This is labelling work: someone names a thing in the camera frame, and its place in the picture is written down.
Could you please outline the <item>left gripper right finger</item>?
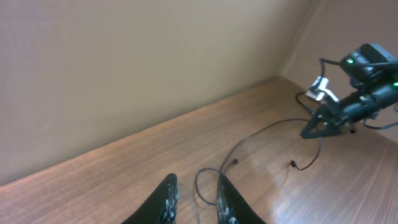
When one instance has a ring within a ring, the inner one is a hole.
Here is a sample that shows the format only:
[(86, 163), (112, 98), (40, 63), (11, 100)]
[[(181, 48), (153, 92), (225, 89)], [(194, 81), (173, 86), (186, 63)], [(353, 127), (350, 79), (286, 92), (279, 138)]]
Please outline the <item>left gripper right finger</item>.
[(216, 208), (219, 224), (266, 224), (225, 175), (218, 180)]

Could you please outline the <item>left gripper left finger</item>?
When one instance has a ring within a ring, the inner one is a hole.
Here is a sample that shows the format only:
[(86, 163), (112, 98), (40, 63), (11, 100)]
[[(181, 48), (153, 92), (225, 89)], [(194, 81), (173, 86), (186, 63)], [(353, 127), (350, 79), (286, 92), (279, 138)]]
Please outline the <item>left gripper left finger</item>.
[(171, 173), (122, 224), (176, 224), (178, 199), (177, 175)]

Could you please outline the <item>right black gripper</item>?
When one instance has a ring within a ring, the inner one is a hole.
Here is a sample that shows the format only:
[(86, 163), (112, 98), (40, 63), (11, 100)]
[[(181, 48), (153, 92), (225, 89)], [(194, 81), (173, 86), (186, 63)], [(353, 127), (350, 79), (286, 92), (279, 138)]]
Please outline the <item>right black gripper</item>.
[(340, 136), (346, 133), (356, 133), (356, 128), (349, 117), (338, 109), (322, 105), (313, 114), (300, 135), (303, 139), (313, 139)]

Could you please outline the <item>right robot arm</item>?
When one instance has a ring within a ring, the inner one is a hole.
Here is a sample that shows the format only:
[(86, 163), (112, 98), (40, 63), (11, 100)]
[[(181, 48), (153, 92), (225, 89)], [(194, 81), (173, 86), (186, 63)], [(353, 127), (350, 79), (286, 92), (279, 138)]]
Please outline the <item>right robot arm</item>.
[[(325, 65), (337, 65), (349, 76), (350, 85), (356, 89), (343, 99), (338, 99), (327, 88)], [(324, 138), (356, 132), (354, 124), (361, 121), (370, 129), (384, 130), (397, 126), (370, 126), (380, 110), (394, 106), (397, 110), (397, 59), (378, 44), (363, 44), (336, 62), (320, 59), (321, 74), (305, 93), (321, 103), (300, 133), (304, 139)]]

